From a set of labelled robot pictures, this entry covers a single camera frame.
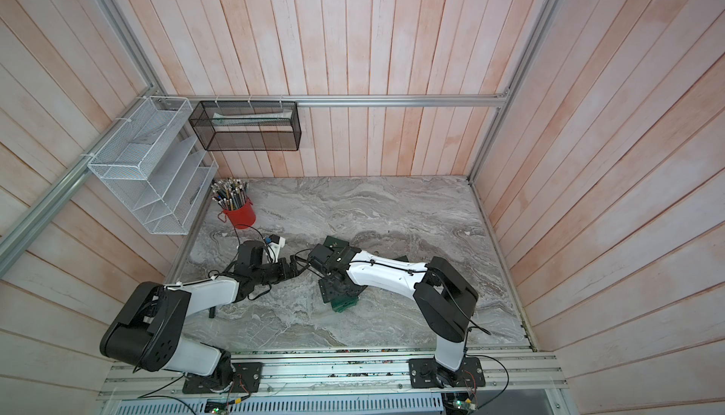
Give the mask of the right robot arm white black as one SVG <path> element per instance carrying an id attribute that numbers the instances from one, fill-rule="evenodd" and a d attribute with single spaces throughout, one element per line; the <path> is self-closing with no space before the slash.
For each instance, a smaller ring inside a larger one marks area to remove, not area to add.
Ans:
<path id="1" fill-rule="evenodd" d="M 387 290 L 416 303 L 436 335 L 436 348 L 432 358 L 409 361 L 413 387 L 458 387 L 473 376 L 464 369 L 464 357 L 479 294 L 447 260 L 436 256 L 428 262 L 407 262 L 349 245 L 319 244 L 307 263 L 321 274 L 323 302 L 335 312 L 356 305 L 366 288 Z"/>

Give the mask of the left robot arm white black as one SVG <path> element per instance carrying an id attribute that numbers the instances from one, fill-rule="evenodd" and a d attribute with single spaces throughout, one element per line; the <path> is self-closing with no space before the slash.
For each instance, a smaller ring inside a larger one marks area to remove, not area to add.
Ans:
<path id="1" fill-rule="evenodd" d="M 192 283 L 140 284 L 102 337 L 102 356 L 135 370 L 183 373 L 202 380 L 212 392 L 232 386 L 230 352 L 183 337 L 188 317 L 245 299 L 258 287 L 271 288 L 303 270 L 296 258 L 279 258 L 262 241 L 245 241 L 219 273 Z"/>

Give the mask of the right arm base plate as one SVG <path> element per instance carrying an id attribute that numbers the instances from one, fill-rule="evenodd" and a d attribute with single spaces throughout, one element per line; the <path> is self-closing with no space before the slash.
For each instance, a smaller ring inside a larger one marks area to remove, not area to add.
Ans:
<path id="1" fill-rule="evenodd" d="M 464 358 L 457 371 L 438 364 L 434 358 L 412 358 L 408 361 L 411 386 L 414 389 L 444 389 L 485 386 L 479 358 Z"/>

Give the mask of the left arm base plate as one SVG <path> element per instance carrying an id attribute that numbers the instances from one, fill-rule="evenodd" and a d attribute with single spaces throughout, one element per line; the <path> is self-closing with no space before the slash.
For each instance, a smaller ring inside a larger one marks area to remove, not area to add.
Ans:
<path id="1" fill-rule="evenodd" d="M 262 377 L 262 362 L 229 362 L 211 375 L 190 373 L 182 387 L 183 394 L 204 394 L 212 392 L 258 392 Z"/>

